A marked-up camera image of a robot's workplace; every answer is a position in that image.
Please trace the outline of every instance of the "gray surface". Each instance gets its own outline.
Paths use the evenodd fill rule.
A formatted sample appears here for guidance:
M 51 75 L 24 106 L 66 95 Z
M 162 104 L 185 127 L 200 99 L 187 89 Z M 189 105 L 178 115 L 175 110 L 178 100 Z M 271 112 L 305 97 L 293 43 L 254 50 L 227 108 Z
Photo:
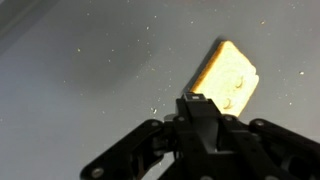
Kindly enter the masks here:
M 319 7 L 45 1 L 0 41 L 0 179 L 78 179 L 143 120 L 174 112 L 218 37 L 232 40 L 260 76 L 241 119 L 266 118 L 320 141 Z

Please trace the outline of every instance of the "table surface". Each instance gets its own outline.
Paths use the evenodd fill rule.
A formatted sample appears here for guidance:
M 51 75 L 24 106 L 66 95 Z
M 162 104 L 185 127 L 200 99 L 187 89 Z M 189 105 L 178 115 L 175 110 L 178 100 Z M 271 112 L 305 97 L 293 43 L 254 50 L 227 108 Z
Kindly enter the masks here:
M 319 0 L 43 0 L 0 39 L 0 179 L 79 179 L 175 111 L 219 39 L 260 76 L 241 115 L 320 142 Z M 172 161 L 145 179 L 155 179 Z

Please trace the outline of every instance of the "screw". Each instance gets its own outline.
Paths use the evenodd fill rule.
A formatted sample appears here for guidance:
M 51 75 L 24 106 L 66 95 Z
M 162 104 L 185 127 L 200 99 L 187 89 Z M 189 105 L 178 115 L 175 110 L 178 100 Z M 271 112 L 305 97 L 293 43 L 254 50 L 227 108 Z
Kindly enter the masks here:
M 184 117 L 180 116 L 180 117 L 178 118 L 178 120 L 179 120 L 179 121 L 184 121 Z
M 264 122 L 258 120 L 258 121 L 256 121 L 256 124 L 257 124 L 258 126 L 263 126 L 263 125 L 264 125 Z
M 275 177 L 275 176 L 266 176 L 266 178 L 264 178 L 265 180 L 279 180 L 279 178 Z
M 200 180 L 213 180 L 210 176 L 202 176 Z
M 103 175 L 103 173 L 104 173 L 104 170 L 102 168 L 96 168 L 92 171 L 91 176 L 94 179 L 98 179 Z
M 227 121 L 232 121 L 233 118 L 231 116 L 225 116 L 224 119 Z
M 159 123 L 158 123 L 158 122 L 153 122 L 151 125 L 152 125 L 152 126 L 158 126 Z

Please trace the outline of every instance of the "white speck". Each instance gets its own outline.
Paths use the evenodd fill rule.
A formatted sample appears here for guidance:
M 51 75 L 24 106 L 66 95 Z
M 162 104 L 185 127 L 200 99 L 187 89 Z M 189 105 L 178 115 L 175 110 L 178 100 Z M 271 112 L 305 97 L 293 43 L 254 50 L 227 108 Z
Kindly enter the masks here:
M 157 113 L 157 109 L 156 109 L 156 108 L 151 108 L 151 112 L 152 112 L 153 114 L 156 114 L 156 113 Z

